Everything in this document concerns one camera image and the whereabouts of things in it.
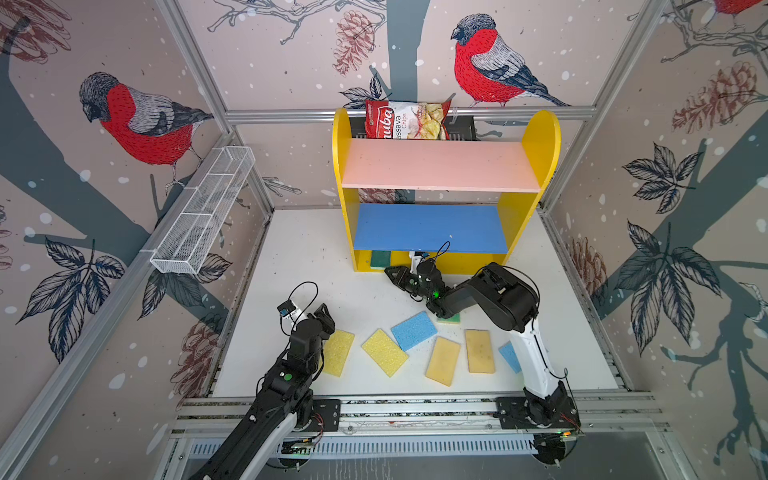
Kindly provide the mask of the dark green sponge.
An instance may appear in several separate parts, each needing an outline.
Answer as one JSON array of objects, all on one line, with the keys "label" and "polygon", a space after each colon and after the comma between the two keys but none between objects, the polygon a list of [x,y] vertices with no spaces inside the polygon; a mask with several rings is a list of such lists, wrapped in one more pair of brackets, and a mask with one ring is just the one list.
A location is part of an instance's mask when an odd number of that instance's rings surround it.
[{"label": "dark green sponge", "polygon": [[371,252],[370,268],[384,270],[391,266],[391,252],[374,250]]}]

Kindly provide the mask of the light green sponge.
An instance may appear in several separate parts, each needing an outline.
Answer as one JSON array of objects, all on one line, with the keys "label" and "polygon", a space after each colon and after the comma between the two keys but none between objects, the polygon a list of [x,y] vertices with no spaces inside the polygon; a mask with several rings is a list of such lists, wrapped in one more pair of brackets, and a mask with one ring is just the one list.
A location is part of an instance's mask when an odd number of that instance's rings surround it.
[{"label": "light green sponge", "polygon": [[436,321],[441,324],[459,325],[461,323],[461,317],[459,313],[456,313],[447,318],[437,318]]}]

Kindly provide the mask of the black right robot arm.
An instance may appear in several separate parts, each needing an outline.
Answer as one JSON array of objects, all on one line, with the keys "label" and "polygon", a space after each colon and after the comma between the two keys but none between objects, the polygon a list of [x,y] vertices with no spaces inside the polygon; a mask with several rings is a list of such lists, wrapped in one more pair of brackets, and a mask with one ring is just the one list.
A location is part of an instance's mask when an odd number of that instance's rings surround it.
[{"label": "black right robot arm", "polygon": [[541,428],[560,420],[574,427],[580,424],[567,375],[558,375],[551,368],[535,326],[540,293],[533,281],[519,278],[519,270],[491,262],[454,287],[446,286],[434,257],[422,258],[414,268],[388,266],[384,272],[394,286],[412,299],[424,301],[440,319],[478,306],[497,328],[509,334],[524,381],[518,418]]}]

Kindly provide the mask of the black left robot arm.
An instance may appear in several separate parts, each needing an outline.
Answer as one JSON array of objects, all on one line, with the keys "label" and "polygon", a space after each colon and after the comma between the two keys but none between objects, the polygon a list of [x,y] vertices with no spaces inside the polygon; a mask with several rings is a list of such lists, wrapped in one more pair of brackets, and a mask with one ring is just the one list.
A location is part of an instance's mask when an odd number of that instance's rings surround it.
[{"label": "black left robot arm", "polygon": [[242,420],[194,479],[255,479],[278,446],[313,413],[314,380],[325,366],[324,342],[335,332],[326,305],[299,321],[288,346],[267,371]]}]

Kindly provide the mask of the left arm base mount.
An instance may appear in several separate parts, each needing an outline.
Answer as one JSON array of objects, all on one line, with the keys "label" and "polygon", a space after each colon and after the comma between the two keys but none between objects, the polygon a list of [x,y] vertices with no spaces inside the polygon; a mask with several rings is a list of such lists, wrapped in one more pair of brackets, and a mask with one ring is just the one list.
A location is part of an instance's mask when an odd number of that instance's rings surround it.
[{"label": "left arm base mount", "polygon": [[297,423],[294,432],[337,432],[341,417],[339,399],[313,399],[303,401],[296,411]]}]

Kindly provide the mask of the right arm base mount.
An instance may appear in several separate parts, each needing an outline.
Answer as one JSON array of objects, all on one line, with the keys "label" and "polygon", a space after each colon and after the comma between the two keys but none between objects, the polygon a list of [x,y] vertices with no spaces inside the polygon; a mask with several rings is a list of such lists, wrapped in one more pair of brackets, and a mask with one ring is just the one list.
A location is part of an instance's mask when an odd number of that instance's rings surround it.
[{"label": "right arm base mount", "polygon": [[581,427],[570,397],[558,400],[530,400],[525,397],[498,397],[494,417],[503,430],[554,428],[575,430]]}]

